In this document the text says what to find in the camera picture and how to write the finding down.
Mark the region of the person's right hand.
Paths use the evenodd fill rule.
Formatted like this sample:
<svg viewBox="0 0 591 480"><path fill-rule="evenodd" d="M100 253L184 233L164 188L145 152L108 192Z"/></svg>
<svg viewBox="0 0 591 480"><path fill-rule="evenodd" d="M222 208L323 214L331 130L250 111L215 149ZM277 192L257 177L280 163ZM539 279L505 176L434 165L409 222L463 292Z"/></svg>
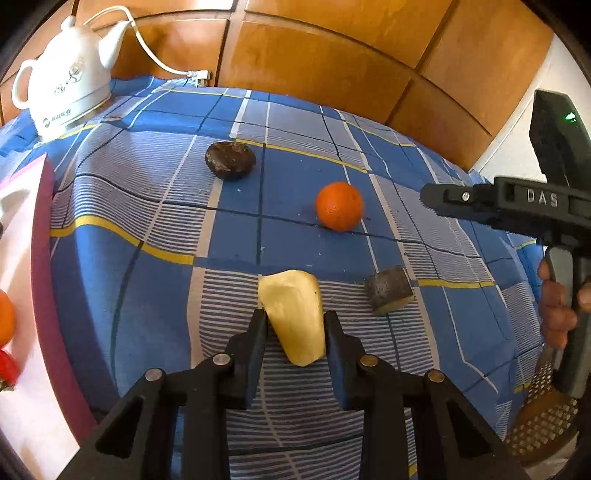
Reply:
<svg viewBox="0 0 591 480"><path fill-rule="evenodd" d="M538 276L542 280L539 302L542 336L550 348L563 350L568 342L568 333L578 324L578 315L566 302L565 287L551 279L551 270L545 259L540 262Z"/></svg>

